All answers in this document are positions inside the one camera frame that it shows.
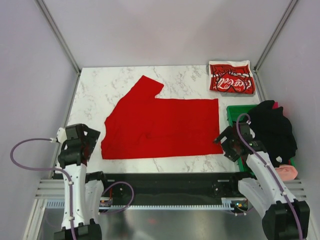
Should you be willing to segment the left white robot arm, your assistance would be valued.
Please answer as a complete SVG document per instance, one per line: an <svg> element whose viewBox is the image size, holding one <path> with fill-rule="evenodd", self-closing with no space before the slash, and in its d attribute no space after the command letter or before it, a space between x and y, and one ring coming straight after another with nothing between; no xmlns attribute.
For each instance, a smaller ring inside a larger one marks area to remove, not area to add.
<svg viewBox="0 0 320 240"><path fill-rule="evenodd" d="M55 240L100 240L98 224L100 198L110 191L102 172L87 173L88 161L100 132L83 123L60 128L57 141L61 144L57 157L64 182L64 214L61 230Z"/></svg>

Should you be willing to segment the plain red t-shirt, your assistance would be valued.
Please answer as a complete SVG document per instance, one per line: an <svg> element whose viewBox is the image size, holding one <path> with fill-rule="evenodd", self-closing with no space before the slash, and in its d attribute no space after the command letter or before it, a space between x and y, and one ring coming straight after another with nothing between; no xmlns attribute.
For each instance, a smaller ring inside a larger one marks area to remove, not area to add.
<svg viewBox="0 0 320 240"><path fill-rule="evenodd" d="M164 84L142 76L104 125L104 160L222 154L218 99L157 98Z"/></svg>

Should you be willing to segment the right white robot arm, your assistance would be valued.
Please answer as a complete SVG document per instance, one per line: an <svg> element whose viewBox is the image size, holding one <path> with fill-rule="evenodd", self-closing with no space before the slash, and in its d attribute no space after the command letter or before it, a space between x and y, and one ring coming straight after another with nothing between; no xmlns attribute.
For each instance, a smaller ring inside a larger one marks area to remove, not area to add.
<svg viewBox="0 0 320 240"><path fill-rule="evenodd" d="M305 240L308 236L310 208L298 200L276 172L269 154L254 140L248 123L228 126L215 140L231 161L243 157L253 176L229 184L235 197L244 195L261 217L269 240Z"/></svg>

